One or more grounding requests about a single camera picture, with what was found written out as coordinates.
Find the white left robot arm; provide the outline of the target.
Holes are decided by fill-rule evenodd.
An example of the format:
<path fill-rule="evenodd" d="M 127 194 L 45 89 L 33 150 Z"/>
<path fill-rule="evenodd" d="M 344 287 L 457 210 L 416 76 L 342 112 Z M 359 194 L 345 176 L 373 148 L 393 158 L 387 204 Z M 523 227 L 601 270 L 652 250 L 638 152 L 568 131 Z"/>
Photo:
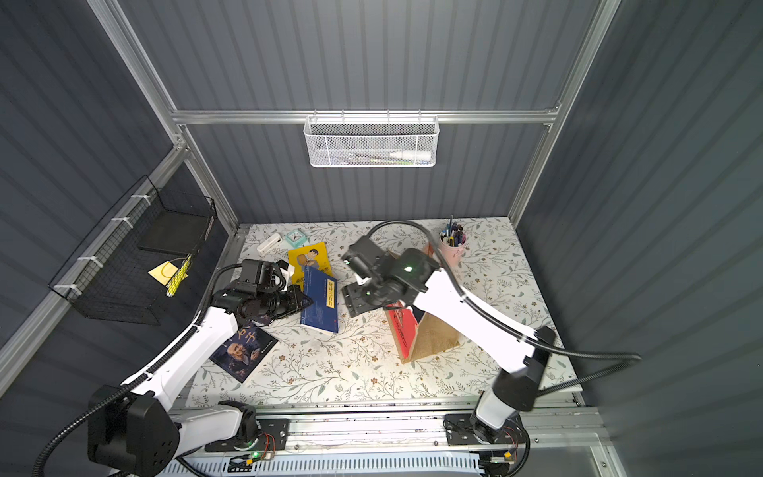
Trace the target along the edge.
<path fill-rule="evenodd" d="M 244 260 L 240 276 L 207 298 L 207 308 L 159 356 L 124 382 L 126 392 L 104 386 L 91 398 L 87 457 L 137 476 L 155 476 L 175 459 L 213 442 L 263 455 L 274 448 L 256 410 L 238 401 L 177 411 L 174 403 L 198 369 L 213 361 L 245 381 L 276 345 L 265 326 L 312 303 L 292 284 L 283 260 Z"/>

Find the burlap canvas bag red panel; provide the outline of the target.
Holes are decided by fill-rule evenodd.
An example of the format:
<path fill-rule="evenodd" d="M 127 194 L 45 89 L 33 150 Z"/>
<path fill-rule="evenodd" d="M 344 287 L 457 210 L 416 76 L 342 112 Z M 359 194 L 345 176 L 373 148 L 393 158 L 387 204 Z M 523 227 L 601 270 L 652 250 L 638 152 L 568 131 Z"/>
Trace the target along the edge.
<path fill-rule="evenodd" d="M 459 345 L 461 334 L 430 313 L 404 306 L 403 302 L 383 310 L 403 364 L 437 356 Z"/>

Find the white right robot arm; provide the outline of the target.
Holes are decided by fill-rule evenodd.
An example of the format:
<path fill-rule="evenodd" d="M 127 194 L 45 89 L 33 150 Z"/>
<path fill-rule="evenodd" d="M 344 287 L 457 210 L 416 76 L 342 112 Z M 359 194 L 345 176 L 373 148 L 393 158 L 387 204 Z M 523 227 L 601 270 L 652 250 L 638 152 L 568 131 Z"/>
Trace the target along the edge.
<path fill-rule="evenodd" d="M 533 329 L 496 312 L 459 289 L 445 264 L 416 248 L 396 256 L 363 236 L 343 261 L 357 278 L 342 288 L 352 316 L 393 304 L 416 308 L 447 323 L 498 364 L 500 372 L 470 417 L 469 427 L 479 441 L 494 442 L 507 421 L 534 408 L 550 357 L 534 342 L 552 345 L 552 329 Z"/>

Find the yellow cartoon cover book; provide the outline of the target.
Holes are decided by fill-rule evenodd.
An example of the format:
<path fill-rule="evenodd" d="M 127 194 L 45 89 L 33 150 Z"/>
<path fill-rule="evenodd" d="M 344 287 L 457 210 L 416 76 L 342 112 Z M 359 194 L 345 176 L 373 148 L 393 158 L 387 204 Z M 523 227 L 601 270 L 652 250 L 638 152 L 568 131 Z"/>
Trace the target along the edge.
<path fill-rule="evenodd" d="M 329 276 L 333 275 L 330 256 L 325 242 L 318 242 L 318 244 L 310 244 L 309 246 L 290 250 L 287 256 L 288 263 L 294 267 L 292 282 L 296 285 L 302 286 L 304 272 L 307 268 L 316 268 L 316 270 L 321 270 L 321 272 Z"/>

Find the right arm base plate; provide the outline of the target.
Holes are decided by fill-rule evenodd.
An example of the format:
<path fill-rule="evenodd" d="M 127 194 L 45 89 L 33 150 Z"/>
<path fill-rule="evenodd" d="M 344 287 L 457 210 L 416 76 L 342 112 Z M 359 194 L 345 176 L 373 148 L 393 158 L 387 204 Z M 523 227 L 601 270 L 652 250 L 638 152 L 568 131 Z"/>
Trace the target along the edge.
<path fill-rule="evenodd" d="M 529 440 L 519 415 L 507 419 L 499 429 L 482 423 L 474 413 L 449 413 L 443 417 L 442 424 L 451 446 L 496 444 L 517 447 Z"/>

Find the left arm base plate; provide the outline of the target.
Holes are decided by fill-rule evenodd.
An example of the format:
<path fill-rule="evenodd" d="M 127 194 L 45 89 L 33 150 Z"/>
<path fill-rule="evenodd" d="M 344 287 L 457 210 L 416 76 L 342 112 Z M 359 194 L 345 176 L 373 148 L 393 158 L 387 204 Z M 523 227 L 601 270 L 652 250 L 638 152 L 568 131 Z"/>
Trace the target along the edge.
<path fill-rule="evenodd" d="M 250 440 L 236 438 L 206 444 L 206 452 L 278 452 L 286 447 L 289 437 L 289 419 L 259 419 L 258 432 Z"/>

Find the blue book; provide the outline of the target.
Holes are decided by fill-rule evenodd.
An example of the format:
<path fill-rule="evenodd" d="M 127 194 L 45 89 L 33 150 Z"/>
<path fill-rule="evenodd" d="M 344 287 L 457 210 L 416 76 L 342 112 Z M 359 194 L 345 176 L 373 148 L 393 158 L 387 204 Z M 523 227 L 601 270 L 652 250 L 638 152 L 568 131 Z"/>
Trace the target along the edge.
<path fill-rule="evenodd" d="M 303 293 L 312 300 L 312 304 L 301 311 L 300 324 L 324 333 L 338 334 L 337 280 L 318 268 L 306 268 L 303 285 Z"/>

